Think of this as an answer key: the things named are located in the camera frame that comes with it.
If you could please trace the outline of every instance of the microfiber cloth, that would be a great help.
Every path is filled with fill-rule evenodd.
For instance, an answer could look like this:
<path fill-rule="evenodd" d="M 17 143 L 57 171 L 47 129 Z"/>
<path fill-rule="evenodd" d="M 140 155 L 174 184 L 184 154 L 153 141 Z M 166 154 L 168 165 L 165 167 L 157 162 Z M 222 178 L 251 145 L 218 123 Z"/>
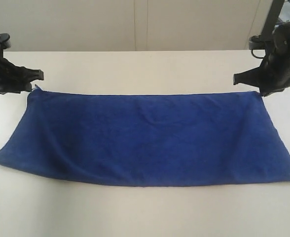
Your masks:
<path fill-rule="evenodd" d="M 290 181 L 290 155 L 257 92 L 77 95 L 35 89 L 0 164 L 116 186 Z"/>

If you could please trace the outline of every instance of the metal frame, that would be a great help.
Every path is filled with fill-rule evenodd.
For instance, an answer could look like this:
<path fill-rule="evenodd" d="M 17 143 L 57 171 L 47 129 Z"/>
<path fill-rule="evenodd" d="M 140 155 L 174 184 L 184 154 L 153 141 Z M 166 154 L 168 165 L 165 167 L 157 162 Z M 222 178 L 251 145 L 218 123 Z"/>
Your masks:
<path fill-rule="evenodd" d="M 283 7 L 285 0 L 273 0 L 267 19 L 261 31 L 261 36 L 263 39 L 271 39 L 272 32 L 275 28 L 275 25 L 278 21 L 281 9 Z"/>

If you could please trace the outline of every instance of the blue towel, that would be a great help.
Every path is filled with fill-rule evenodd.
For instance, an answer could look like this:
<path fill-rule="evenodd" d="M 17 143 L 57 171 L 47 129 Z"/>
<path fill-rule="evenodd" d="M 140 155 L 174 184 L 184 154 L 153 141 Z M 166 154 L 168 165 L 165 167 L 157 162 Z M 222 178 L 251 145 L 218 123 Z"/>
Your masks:
<path fill-rule="evenodd" d="M 36 89 L 0 164 L 117 186 L 290 181 L 290 155 L 257 92 L 76 95 Z"/>

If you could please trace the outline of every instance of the towel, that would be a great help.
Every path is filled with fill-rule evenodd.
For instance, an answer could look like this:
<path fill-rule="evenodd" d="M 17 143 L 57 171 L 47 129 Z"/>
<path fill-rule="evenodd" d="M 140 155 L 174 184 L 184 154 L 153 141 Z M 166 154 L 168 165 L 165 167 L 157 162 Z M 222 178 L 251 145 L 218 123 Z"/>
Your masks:
<path fill-rule="evenodd" d="M 0 164 L 115 186 L 290 181 L 290 154 L 257 92 L 78 95 L 35 89 Z"/>

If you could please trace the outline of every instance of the table surface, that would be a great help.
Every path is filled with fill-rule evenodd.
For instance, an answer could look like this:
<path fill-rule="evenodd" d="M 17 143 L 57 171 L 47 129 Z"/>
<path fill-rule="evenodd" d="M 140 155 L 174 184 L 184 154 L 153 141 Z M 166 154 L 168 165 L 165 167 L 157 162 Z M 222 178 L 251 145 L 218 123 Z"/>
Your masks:
<path fill-rule="evenodd" d="M 80 94 L 191 94 L 255 90 L 232 75 L 260 64 L 249 51 L 8 52 L 40 68 L 44 90 Z M 0 148 L 27 93 L 0 95 Z M 264 99 L 290 152 L 290 88 Z M 290 236 L 290 183 L 189 188 L 109 187 L 0 166 L 0 237 Z"/>

